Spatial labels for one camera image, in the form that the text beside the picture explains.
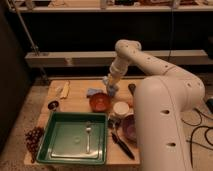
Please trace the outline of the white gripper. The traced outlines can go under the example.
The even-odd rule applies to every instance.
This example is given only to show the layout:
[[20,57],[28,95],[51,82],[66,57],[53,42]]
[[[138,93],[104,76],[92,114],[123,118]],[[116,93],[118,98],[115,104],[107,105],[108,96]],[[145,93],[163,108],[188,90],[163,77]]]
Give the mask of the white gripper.
[[127,73],[129,62],[125,59],[115,59],[110,68],[108,74],[108,86],[116,85],[119,80]]

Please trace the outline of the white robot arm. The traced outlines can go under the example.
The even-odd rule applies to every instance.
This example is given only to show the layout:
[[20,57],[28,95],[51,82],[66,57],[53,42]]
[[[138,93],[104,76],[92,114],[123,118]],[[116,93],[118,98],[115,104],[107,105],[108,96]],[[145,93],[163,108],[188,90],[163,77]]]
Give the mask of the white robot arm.
[[138,41],[119,40],[115,51],[106,84],[108,92],[117,91],[117,83],[130,64],[147,75],[134,92],[140,171],[193,171],[180,114],[202,102],[203,81],[177,65],[144,53]]

